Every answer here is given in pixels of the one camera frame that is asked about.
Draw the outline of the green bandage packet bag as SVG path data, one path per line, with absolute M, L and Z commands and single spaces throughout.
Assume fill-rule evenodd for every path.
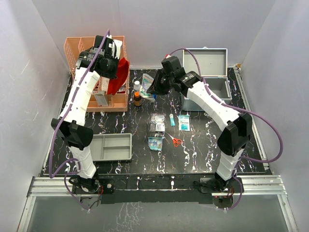
M 144 73 L 142 75 L 142 83 L 141 83 L 141 87 L 139 90 L 141 97 L 146 100 L 149 100 L 150 102 L 155 102 L 155 98 L 153 97 L 153 95 L 147 93 L 147 90 L 152 85 L 153 81 L 154 79 L 150 75 Z

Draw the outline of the red first aid pouch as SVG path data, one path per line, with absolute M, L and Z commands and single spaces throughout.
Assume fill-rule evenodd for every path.
M 115 95 L 121 86 L 126 82 L 129 73 L 129 61 L 126 58 L 121 58 L 118 64 L 116 78 L 109 82 L 108 95 Z

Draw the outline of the clear zip bag of wipes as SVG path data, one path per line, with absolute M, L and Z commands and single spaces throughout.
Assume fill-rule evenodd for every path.
M 165 114 L 151 114 L 150 132 L 165 132 Z

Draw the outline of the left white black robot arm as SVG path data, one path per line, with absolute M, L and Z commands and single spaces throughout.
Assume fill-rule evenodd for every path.
M 65 142 L 73 155 L 77 173 L 70 182 L 94 193 L 100 187 L 97 169 L 91 156 L 92 129 L 85 127 L 85 114 L 93 89 L 101 77 L 117 78 L 123 42 L 110 34 L 96 36 L 94 46 L 79 52 L 74 67 L 74 81 L 63 111 L 52 119 L 54 136 Z

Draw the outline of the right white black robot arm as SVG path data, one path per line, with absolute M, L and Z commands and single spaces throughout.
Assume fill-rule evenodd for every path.
M 216 191 L 228 191 L 236 178 L 237 164 L 252 137 L 252 117 L 229 108 L 213 93 L 206 81 L 195 71 L 186 72 L 176 56 L 166 56 L 147 93 L 167 95 L 173 89 L 203 109 L 217 124 L 221 135 L 217 145 L 221 151 L 214 178 L 206 186 Z

